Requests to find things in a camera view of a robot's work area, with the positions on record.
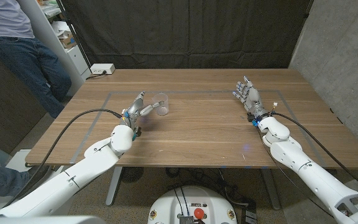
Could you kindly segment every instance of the power strip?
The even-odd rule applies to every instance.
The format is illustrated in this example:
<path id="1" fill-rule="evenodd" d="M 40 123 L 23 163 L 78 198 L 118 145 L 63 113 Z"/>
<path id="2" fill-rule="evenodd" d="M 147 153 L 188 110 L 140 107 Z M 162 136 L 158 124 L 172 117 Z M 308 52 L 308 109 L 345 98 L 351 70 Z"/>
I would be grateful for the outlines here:
<path id="1" fill-rule="evenodd" d="M 106 71 L 105 74 L 112 74 L 115 71 L 115 66 L 113 63 L 96 63 L 91 67 L 91 72 L 93 75 L 102 74 L 103 71 Z"/>

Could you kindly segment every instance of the wooden table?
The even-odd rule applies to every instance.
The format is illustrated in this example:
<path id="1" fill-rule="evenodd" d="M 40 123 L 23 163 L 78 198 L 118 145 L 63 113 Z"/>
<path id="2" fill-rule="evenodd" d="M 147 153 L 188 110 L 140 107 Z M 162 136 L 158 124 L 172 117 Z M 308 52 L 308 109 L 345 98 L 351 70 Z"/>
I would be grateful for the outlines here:
<path id="1" fill-rule="evenodd" d="M 358 140 L 330 112 L 296 70 L 181 69 L 116 70 L 113 75 L 88 80 L 71 99 L 26 157 L 39 164 L 63 127 L 78 113 L 106 108 L 121 113 L 142 90 L 145 105 L 156 93 L 168 95 L 169 113 L 154 111 L 140 118 L 142 135 L 119 160 L 119 166 L 275 168 L 256 129 L 247 122 L 243 105 L 233 95 L 246 75 L 260 91 L 267 110 L 298 120 L 346 167 L 358 169 Z M 291 136 L 315 162 L 339 166 L 298 126 L 279 116 Z M 67 165 L 82 160 L 94 142 L 109 137 L 118 119 L 109 113 L 91 113 L 77 119 L 47 160 Z"/>

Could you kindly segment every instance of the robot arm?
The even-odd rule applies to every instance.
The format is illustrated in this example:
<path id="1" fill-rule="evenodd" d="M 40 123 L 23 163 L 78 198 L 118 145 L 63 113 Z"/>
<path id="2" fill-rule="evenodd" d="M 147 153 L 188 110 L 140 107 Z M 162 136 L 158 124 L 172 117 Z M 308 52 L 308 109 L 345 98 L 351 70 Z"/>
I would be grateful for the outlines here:
<path id="1" fill-rule="evenodd" d="M 252 83 L 246 77 L 244 80 L 246 84 L 237 83 L 238 92 L 233 95 L 244 104 L 252 124 L 266 133 L 262 139 L 273 158 L 296 172 L 338 223 L 358 223 L 358 192 L 311 160 L 290 136 L 289 129 L 267 113 Z"/>
<path id="2" fill-rule="evenodd" d="M 144 91 L 139 94 L 121 118 L 120 125 L 112 131 L 111 137 L 94 143 L 85 151 L 85 159 L 44 183 L 29 195 L 12 205 L 0 209 L 4 217 L 39 217 L 51 215 L 71 196 L 92 180 L 110 169 L 119 157 L 129 150 L 140 128 L 136 126 L 139 116 L 147 115 L 163 101 L 143 107 Z"/>

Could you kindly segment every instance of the black backdrop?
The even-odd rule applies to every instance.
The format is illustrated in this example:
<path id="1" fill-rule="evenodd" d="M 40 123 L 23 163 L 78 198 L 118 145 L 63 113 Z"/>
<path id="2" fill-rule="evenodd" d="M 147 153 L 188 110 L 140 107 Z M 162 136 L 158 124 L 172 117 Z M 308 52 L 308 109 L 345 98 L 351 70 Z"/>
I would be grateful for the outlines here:
<path id="1" fill-rule="evenodd" d="M 310 0 L 62 0 L 91 64 L 287 68 Z"/>

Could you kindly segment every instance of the clear plastic cup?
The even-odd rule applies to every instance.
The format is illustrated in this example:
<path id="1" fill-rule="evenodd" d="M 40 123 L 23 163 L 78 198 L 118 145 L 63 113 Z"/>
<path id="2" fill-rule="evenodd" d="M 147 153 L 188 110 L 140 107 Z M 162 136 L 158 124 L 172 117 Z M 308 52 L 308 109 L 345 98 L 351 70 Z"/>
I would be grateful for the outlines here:
<path id="1" fill-rule="evenodd" d="M 168 107 L 168 96 L 167 95 L 165 95 L 163 93 L 159 93 L 159 94 L 153 96 L 153 101 L 154 101 L 154 103 L 164 101 L 163 105 L 161 105 L 155 109 L 158 115 L 163 116 L 168 113 L 169 107 Z"/>

